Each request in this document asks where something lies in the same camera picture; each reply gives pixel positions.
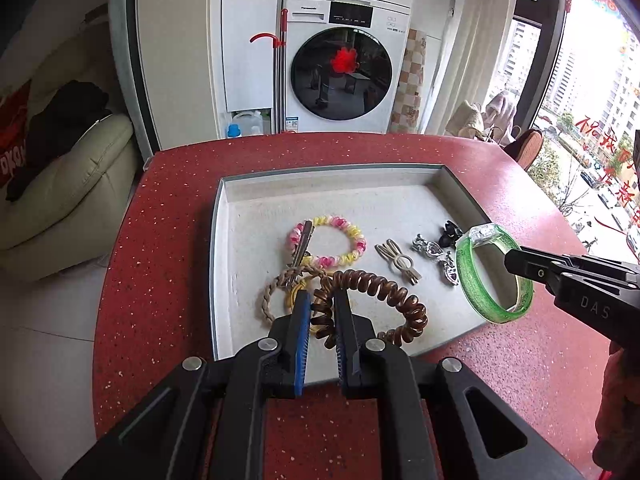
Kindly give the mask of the silver heart pendant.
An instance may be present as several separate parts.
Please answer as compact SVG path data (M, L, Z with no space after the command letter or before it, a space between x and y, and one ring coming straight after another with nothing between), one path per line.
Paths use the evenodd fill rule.
M447 252L438 243L432 240L424 240L418 234L411 243L411 249L422 257L436 262L442 271L442 277L451 286L459 284L459 274L454 258L452 258L450 252Z

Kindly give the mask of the beige bunny hair clip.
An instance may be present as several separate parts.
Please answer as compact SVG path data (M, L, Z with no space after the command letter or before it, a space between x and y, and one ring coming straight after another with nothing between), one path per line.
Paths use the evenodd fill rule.
M382 244L375 244L374 248L385 261L400 272L406 282L410 285L419 283L422 275L414 267L412 258L404 254L394 240L388 238Z

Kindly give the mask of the grey jewelry tray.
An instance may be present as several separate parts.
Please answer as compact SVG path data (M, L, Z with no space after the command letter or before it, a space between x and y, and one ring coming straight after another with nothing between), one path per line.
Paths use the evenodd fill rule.
M269 330L259 304L266 286L292 261L296 226L318 220L311 258L404 277L375 250L388 238L422 275L409 286L425 304L428 324L406 345L415 356L485 325L462 287L451 286L439 265L411 249L420 234L438 240L447 220L462 231L490 222L469 186L442 165L372 164L268 171L220 181L213 209L209 256L210 334L215 359L234 356ZM356 248L363 254L346 260Z

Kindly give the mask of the brown wooden chair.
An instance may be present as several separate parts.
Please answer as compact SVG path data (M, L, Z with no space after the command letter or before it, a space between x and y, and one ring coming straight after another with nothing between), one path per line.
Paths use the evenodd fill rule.
M531 128L522 133L514 142L508 144L506 152L523 170L533 165L544 146L544 136L541 131Z

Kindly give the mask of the pink cloth on chair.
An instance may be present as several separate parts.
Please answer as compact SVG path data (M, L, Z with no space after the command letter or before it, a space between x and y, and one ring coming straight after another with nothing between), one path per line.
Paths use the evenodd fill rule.
M488 102L482 114L485 132L500 146L507 146L514 141L515 115L514 94L508 90L500 91Z

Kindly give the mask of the green plastic bangle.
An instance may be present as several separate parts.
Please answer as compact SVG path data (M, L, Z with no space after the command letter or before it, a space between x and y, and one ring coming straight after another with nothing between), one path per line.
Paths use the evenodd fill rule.
M503 257L520 245L501 226L472 226L456 243L460 285L471 307L486 321L506 324L526 315L534 298L528 278L514 276Z

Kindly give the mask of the white cabinet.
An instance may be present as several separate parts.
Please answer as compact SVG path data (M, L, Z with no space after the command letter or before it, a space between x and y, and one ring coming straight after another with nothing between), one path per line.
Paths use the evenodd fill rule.
M281 0L134 0L152 152L224 137L244 112L278 102L270 36Z

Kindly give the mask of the dark metal hair clip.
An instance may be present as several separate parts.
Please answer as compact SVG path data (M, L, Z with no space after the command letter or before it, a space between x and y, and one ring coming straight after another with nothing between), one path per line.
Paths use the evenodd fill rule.
M300 270L303 266L303 258L306 256L308 245L314 232L314 224L311 220L303 223L302 232L300 232L299 241L293 252L292 262L285 270L282 286L284 288L291 287L295 279L302 273Z

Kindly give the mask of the black clothing on sofa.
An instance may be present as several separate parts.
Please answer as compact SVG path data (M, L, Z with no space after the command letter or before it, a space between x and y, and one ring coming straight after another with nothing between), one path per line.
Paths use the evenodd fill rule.
M93 82L71 80L35 114L26 136L26 162L8 184L6 200L15 203L29 183L55 159L68 153L96 122L108 116L108 93Z

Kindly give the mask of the red handled mop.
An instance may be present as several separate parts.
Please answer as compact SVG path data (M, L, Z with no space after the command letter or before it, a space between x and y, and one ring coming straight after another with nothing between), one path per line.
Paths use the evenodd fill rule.
M288 9L282 8L278 21L278 30L260 32L250 37L250 43L259 39L270 39L273 50L273 108L272 129L273 134L282 133L285 130L285 79L286 79L286 34L288 33Z

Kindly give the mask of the cream leather sofa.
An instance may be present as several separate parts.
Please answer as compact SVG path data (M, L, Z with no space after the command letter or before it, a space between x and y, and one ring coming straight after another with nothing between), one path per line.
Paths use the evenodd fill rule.
M15 203L6 200L9 183L1 188L1 267L25 282L110 252L141 164L107 24L63 42L29 80L27 132L35 114L71 80L107 92L111 113L41 171Z

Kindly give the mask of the black claw hair clip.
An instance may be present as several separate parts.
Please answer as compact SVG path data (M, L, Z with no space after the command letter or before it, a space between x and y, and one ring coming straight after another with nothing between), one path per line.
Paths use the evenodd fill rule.
M447 220L442 228L442 235L438 239L438 244L441 248L455 248L462 235L462 229L453 221Z

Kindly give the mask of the white detergent jug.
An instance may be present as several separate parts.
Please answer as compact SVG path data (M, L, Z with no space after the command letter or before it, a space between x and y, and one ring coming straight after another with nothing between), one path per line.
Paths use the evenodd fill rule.
M244 110L231 117L227 127L227 138L246 138L247 136L262 136L264 134L264 120L259 110Z

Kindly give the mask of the checkered hanging towel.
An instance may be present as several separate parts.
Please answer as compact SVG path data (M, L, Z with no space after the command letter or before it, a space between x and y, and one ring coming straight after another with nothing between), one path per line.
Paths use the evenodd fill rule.
M390 133L417 133L423 98L424 68L426 62L426 35L409 29L405 54L394 105L390 113Z

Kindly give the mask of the white washing machine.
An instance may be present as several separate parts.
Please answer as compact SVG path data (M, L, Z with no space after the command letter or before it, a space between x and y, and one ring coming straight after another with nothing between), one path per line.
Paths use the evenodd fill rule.
M386 133L409 9L382 0L283 0L284 128Z

